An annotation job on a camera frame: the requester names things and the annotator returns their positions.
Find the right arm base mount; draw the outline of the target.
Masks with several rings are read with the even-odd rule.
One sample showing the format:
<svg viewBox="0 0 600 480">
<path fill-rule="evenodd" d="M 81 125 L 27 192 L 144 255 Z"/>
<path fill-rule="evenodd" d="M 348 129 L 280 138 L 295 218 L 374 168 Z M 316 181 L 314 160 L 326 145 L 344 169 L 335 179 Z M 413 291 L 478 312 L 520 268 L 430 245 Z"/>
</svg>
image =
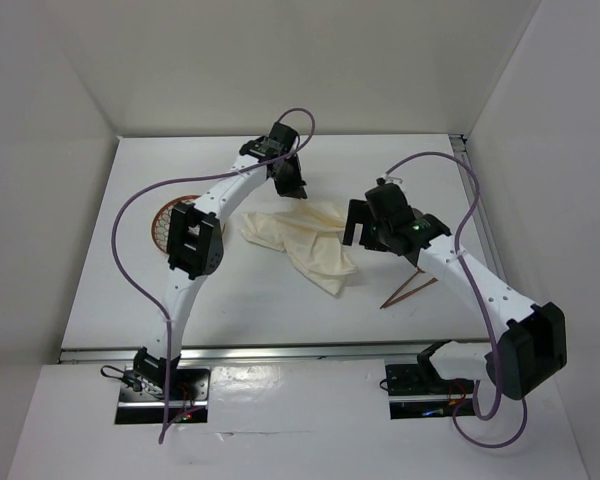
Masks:
<svg viewBox="0 0 600 480">
<path fill-rule="evenodd" d="M 469 380 L 426 380 L 416 364 L 389 364 L 379 387 L 388 395 L 392 420 L 474 416 L 474 383 Z"/>
</svg>

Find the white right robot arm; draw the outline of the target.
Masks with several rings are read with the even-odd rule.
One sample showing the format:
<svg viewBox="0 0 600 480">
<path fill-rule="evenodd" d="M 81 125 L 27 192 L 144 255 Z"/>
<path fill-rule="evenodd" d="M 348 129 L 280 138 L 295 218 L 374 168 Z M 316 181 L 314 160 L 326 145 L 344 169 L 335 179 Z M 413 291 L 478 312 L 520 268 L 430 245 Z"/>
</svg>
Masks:
<svg viewBox="0 0 600 480">
<path fill-rule="evenodd" d="M 386 183 L 348 205 L 343 243 L 359 240 L 367 250 L 390 252 L 431 275 L 470 310 L 482 316 L 484 342 L 438 341 L 418 356 L 416 379 L 428 392 L 451 380 L 491 381 L 520 400 L 567 362 L 566 324 L 552 302 L 540 305 L 515 291 L 457 241 L 441 220 L 416 214 L 402 190 Z"/>
</svg>

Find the floral plate with orange rim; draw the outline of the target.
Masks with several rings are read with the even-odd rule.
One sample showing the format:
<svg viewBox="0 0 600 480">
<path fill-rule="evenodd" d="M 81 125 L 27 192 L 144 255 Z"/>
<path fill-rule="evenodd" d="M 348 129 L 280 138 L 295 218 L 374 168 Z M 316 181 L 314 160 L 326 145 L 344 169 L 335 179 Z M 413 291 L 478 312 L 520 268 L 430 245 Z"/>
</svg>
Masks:
<svg viewBox="0 0 600 480">
<path fill-rule="evenodd" d="M 154 245 L 163 253 L 168 253 L 168 234 L 171 221 L 171 213 L 178 203 L 185 205 L 194 204 L 199 195 L 184 195 L 170 200 L 164 204 L 155 214 L 151 223 L 151 238 Z"/>
</svg>

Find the cream cloth napkin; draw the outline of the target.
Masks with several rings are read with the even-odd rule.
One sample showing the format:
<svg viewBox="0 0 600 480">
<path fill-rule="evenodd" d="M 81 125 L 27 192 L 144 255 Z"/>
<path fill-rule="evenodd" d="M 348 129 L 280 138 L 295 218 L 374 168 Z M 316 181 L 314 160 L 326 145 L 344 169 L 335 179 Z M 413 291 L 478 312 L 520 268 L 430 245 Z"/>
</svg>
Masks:
<svg viewBox="0 0 600 480">
<path fill-rule="evenodd" d="M 245 212 L 242 219 L 247 242 L 285 253 L 297 271 L 332 296 L 357 271 L 340 239 L 346 212 L 336 203 L 296 201 L 288 211 Z"/>
</svg>

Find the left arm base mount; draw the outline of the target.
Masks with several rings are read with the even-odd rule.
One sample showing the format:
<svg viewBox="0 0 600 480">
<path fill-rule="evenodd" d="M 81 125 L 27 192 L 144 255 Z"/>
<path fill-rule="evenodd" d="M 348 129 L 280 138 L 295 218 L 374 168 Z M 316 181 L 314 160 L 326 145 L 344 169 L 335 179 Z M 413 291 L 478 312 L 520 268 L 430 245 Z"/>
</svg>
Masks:
<svg viewBox="0 0 600 480">
<path fill-rule="evenodd" d="M 158 425 L 163 422 L 165 396 L 161 387 L 142 378 L 131 368 L 104 365 L 100 375 L 120 384 L 114 423 Z M 202 424 L 208 421 L 211 380 L 209 368 L 178 369 L 171 378 L 168 422 Z"/>
</svg>

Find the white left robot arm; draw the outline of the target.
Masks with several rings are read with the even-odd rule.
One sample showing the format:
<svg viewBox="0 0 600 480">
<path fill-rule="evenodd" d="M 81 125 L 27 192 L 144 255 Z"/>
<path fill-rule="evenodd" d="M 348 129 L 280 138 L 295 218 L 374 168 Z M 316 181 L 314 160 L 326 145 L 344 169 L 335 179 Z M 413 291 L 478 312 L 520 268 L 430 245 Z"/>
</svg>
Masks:
<svg viewBox="0 0 600 480">
<path fill-rule="evenodd" d="M 231 214 L 268 180 L 281 197 L 306 197 L 299 159 L 292 152 L 299 139 L 292 127 L 274 123 L 267 135 L 243 144 L 231 169 L 195 202 L 172 208 L 169 275 L 160 310 L 163 325 L 154 329 L 133 360 L 134 374 L 152 397 L 162 400 L 176 390 L 184 329 L 202 285 L 223 260 L 223 227 Z"/>
</svg>

